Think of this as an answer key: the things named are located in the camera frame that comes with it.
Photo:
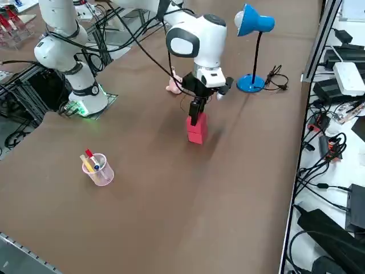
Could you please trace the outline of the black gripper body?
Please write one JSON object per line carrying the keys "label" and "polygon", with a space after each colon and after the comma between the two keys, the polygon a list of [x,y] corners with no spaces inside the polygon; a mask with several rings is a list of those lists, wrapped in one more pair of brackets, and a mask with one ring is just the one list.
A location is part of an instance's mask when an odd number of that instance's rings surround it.
{"label": "black gripper body", "polygon": [[208,99],[217,91],[217,88],[206,87],[200,80],[195,78],[191,72],[189,74],[186,74],[186,76],[182,78],[182,87],[186,90],[191,91],[192,93],[194,93],[194,96],[196,98],[200,99]]}

